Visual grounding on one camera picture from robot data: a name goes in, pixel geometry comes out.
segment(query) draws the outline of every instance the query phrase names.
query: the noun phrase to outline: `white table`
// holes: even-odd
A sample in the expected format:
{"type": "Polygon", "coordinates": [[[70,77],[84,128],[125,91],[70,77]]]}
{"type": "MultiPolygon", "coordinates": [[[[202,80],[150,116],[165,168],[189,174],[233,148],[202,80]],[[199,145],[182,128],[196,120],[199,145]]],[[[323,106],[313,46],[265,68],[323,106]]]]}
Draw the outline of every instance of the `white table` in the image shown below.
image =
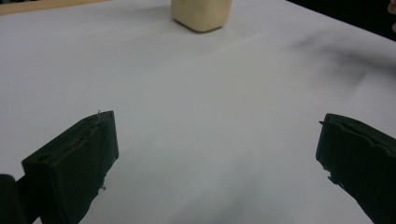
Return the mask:
{"type": "Polygon", "coordinates": [[[315,160],[318,121],[396,136],[396,44],[280,0],[198,35],[169,5],[0,17],[1,173],[114,110],[120,158],[83,224],[372,223],[315,160]]]}

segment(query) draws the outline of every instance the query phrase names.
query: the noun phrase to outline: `beige container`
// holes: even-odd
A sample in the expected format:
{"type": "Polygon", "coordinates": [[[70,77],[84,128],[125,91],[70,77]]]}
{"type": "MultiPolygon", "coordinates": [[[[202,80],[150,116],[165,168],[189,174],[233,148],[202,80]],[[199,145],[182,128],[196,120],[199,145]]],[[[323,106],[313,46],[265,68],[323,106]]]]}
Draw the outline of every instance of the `beige container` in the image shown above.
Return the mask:
{"type": "Polygon", "coordinates": [[[224,25],[233,0],[172,0],[172,16],[196,32],[207,32],[224,25]]]}

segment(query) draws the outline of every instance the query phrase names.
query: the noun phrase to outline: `tabletop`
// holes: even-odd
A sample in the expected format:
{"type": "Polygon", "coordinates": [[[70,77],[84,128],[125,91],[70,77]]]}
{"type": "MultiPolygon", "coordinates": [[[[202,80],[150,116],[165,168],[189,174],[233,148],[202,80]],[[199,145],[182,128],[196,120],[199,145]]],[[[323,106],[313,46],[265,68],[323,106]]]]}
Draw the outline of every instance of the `tabletop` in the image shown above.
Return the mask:
{"type": "Polygon", "coordinates": [[[81,223],[372,223],[315,159],[326,113],[396,137],[396,45],[282,0],[196,34],[170,1],[0,17],[0,171],[113,110],[120,158],[81,223]]]}

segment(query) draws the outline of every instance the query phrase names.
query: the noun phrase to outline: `human hand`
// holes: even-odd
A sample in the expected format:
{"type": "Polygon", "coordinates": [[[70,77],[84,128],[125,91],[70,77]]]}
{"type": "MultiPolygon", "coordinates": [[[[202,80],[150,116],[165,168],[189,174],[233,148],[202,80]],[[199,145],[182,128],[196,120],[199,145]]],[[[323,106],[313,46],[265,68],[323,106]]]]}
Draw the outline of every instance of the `human hand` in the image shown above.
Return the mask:
{"type": "MultiPolygon", "coordinates": [[[[390,14],[396,15],[396,0],[390,0],[389,6],[388,6],[388,12],[390,14]]],[[[396,22],[393,23],[392,30],[393,30],[393,32],[396,33],[396,22]]]]}

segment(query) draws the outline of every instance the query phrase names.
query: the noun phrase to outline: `dark object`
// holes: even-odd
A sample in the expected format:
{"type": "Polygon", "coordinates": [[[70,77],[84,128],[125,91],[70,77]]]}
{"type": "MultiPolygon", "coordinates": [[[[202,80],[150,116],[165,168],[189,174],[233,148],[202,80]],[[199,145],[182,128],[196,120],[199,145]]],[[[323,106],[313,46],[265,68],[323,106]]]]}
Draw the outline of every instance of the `dark object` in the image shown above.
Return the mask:
{"type": "Polygon", "coordinates": [[[396,16],[388,13],[389,0],[287,1],[396,41],[396,34],[391,30],[396,16]]]}
{"type": "Polygon", "coordinates": [[[355,119],[327,114],[317,160],[375,224],[396,223],[396,140],[355,119]]]}
{"type": "Polygon", "coordinates": [[[119,157],[112,111],[87,117],[22,161],[15,182],[0,175],[0,224],[77,224],[119,157]]]}

